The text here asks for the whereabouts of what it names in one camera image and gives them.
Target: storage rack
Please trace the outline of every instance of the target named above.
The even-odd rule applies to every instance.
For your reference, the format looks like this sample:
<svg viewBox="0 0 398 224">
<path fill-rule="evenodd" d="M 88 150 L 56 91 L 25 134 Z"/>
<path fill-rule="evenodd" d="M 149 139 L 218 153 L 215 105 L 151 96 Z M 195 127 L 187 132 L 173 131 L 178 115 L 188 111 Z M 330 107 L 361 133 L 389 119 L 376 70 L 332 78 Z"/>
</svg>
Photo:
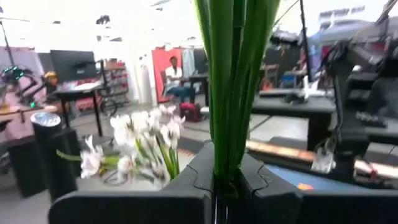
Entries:
<svg viewBox="0 0 398 224">
<path fill-rule="evenodd" d="M 105 77 L 108 83 L 109 91 L 101 90 L 99 95 L 97 96 L 97 101 L 101 101 L 102 96 L 107 96 L 108 98 L 114 100 L 118 106 L 123 106 L 126 103 L 129 103 L 128 100 L 128 78 L 127 78 L 127 70 L 123 63 L 120 63 L 120 67 L 113 68 L 105 68 Z M 77 81 L 77 85 L 81 85 L 84 83 L 93 83 L 97 82 L 98 79 L 88 79 L 88 80 L 79 80 Z M 94 105 L 91 99 L 81 99 L 76 101 L 77 108 L 79 110 L 92 110 Z"/>
</svg>

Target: orange object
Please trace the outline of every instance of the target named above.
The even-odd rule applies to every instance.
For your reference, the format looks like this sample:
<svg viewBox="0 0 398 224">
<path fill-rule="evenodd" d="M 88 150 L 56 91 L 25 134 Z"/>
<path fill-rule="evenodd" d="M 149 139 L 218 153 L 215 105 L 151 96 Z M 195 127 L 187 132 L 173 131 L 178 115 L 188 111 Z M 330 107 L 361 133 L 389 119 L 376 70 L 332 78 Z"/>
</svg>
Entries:
<svg viewBox="0 0 398 224">
<path fill-rule="evenodd" d="M 272 83 L 270 83 L 269 81 L 265 81 L 264 84 L 262 85 L 263 91 L 271 90 L 272 88 L 273 88 Z"/>
<path fill-rule="evenodd" d="M 300 190 L 313 190 L 313 187 L 308 184 L 299 183 L 297 187 Z"/>
</svg>

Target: jeans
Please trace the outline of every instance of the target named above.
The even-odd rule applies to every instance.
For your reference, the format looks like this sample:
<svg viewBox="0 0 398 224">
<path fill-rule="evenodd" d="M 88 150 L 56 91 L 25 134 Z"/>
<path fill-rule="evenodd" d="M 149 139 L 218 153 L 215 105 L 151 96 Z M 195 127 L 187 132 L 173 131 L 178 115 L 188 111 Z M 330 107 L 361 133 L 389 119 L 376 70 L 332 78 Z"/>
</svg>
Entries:
<svg viewBox="0 0 398 224">
<path fill-rule="evenodd" d="M 179 96 L 181 103 L 185 102 L 185 98 L 189 96 L 190 102 L 195 103 L 195 89 L 187 86 L 173 87 L 166 93 L 167 95 Z"/>
</svg>

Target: shirt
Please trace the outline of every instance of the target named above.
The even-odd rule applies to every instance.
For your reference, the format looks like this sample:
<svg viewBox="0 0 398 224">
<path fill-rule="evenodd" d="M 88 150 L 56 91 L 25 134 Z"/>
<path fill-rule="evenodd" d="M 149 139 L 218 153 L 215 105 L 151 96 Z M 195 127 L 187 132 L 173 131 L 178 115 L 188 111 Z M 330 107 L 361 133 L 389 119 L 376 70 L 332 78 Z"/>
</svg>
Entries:
<svg viewBox="0 0 398 224">
<path fill-rule="evenodd" d="M 180 80 L 170 80 L 168 77 L 172 77 L 172 78 L 182 77 L 182 69 L 177 67 L 174 70 L 173 66 L 171 66 L 169 68 L 166 68 L 165 73 L 166 73 L 166 77 L 167 77 L 167 82 L 166 82 L 166 86 L 164 89 L 164 95 L 172 88 L 180 85 Z"/>
<path fill-rule="evenodd" d="M 173 66 L 166 68 L 166 77 L 172 77 L 172 78 L 180 78 L 182 77 L 182 69 L 178 68 L 176 70 L 174 70 Z M 169 78 L 167 78 L 167 84 L 169 85 L 179 85 L 180 84 L 180 80 L 170 80 Z"/>
</svg>

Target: red backpack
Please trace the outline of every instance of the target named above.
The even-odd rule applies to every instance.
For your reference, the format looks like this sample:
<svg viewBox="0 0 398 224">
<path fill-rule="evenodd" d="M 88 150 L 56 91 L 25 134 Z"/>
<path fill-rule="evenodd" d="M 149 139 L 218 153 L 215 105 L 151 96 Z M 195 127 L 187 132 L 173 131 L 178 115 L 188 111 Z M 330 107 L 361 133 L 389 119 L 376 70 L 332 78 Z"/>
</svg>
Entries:
<svg viewBox="0 0 398 224">
<path fill-rule="evenodd" d="M 188 122 L 201 121 L 200 105 L 193 103 L 181 103 L 180 116 L 185 117 L 185 120 Z"/>
</svg>

